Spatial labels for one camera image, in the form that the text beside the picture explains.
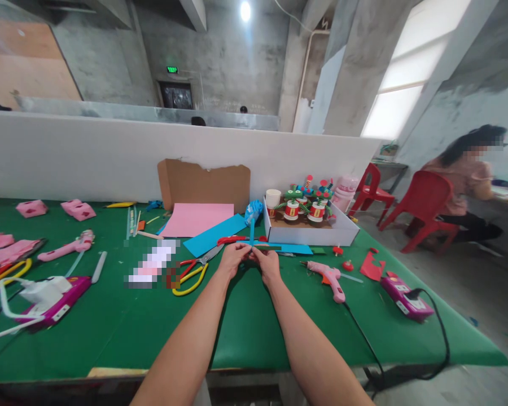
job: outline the pink shirt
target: pink shirt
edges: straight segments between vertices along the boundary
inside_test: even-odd
[[[468,204],[465,195],[471,196],[476,185],[493,179],[489,163],[468,160],[465,156],[448,167],[443,167],[440,160],[435,158],[427,162],[422,170],[439,173],[453,184],[453,197],[440,212],[444,215],[467,214]]]

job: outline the power cord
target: power cord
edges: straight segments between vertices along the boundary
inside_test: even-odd
[[[396,385],[398,383],[401,383],[401,382],[406,382],[406,381],[409,381],[409,380],[412,380],[412,379],[419,379],[419,380],[422,380],[422,381],[428,381],[430,379],[435,378],[450,363],[450,343],[448,341],[448,335],[446,333],[446,327],[444,326],[442,318],[440,317],[439,309],[438,309],[438,307],[436,305],[436,302],[433,300],[433,298],[431,297],[429,292],[427,292],[425,289],[422,289],[422,288],[413,289],[410,292],[405,293],[405,296],[407,298],[409,298],[410,300],[417,300],[418,297],[419,297],[419,294],[421,292],[424,292],[427,296],[429,296],[429,299],[431,300],[431,303],[433,305],[433,309],[435,310],[436,317],[439,320],[440,329],[442,331],[442,337],[444,339],[444,346],[446,348],[446,354],[444,355],[444,360],[442,361],[442,363],[433,372],[429,373],[428,375],[421,375],[421,374],[417,374],[417,373],[416,374],[414,374],[414,373],[412,373],[412,374],[408,373],[409,367],[394,367],[394,368],[392,368],[392,369],[390,369],[388,371],[384,371],[384,369],[382,368],[382,364],[380,363],[378,357],[376,356],[376,353],[374,352],[373,346],[371,345],[371,343],[367,339],[367,336],[365,335],[365,333],[361,329],[358,321],[354,317],[354,314],[352,313],[352,310],[350,309],[350,306],[348,306],[348,304],[346,302],[343,303],[344,307],[346,307],[346,309],[348,309],[348,312],[350,313],[352,319],[354,320],[354,323],[356,323],[356,326],[359,329],[359,331],[361,332],[361,335],[363,336],[363,338],[365,339],[365,342],[369,346],[369,349],[373,353],[374,359],[376,360],[376,363],[378,364],[378,368],[380,368],[380,379],[378,379],[377,376],[374,376],[372,374],[367,374],[367,377],[369,378],[369,381],[364,386],[364,389],[367,389],[367,387],[369,386],[369,384],[371,382],[373,382],[374,387],[375,387],[375,390],[374,390],[373,395],[371,396],[371,399],[374,399],[375,396],[378,393],[380,393],[381,391],[383,391],[384,389],[387,388],[386,383],[388,383],[388,381],[395,382],[394,385]]]

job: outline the plastic chair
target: plastic chair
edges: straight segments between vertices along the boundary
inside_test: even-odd
[[[371,184],[366,185],[367,176],[371,175]],[[395,196],[390,195],[388,192],[383,191],[378,187],[380,184],[380,170],[376,167],[376,165],[370,163],[367,167],[367,170],[363,174],[361,178],[360,184],[357,189],[360,191],[360,194],[357,196],[356,202],[348,212],[349,215],[353,216],[357,210],[360,209],[362,211],[367,210],[374,201],[381,201],[386,203],[386,208],[382,212],[377,226],[380,225],[384,216],[388,212],[389,208],[395,201]]]
[[[448,231],[449,236],[437,252],[442,254],[459,232],[458,225],[444,223],[436,219],[452,196],[453,185],[449,180],[434,172],[417,171],[412,177],[412,182],[406,191],[405,197],[380,226],[380,231],[383,231],[388,224],[395,221],[399,214],[403,212],[410,213],[415,217],[413,223],[423,223],[423,226],[401,252],[404,254],[411,252],[429,234],[443,230]]]

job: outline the pink glue gun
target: pink glue gun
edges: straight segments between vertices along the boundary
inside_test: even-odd
[[[75,240],[74,242],[70,242],[63,247],[56,249],[54,251],[49,251],[47,253],[43,253],[38,255],[38,259],[43,262],[52,261],[53,259],[60,258],[64,255],[70,254],[74,251],[82,252],[87,251],[92,246],[92,242],[94,241],[94,233],[92,230],[84,230],[81,233],[81,236]]]
[[[331,285],[331,289],[333,290],[333,300],[337,303],[344,303],[346,297],[344,296],[343,290],[337,281],[337,279],[340,278],[340,271],[338,269],[330,268],[327,265],[314,261],[302,262],[302,264],[306,265],[307,269],[322,275],[322,283]]]

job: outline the white cardboard box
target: white cardboard box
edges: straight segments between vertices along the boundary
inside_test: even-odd
[[[332,228],[288,228],[273,226],[264,198],[265,236],[271,243],[351,246],[360,228],[337,207],[331,206],[337,217]]]

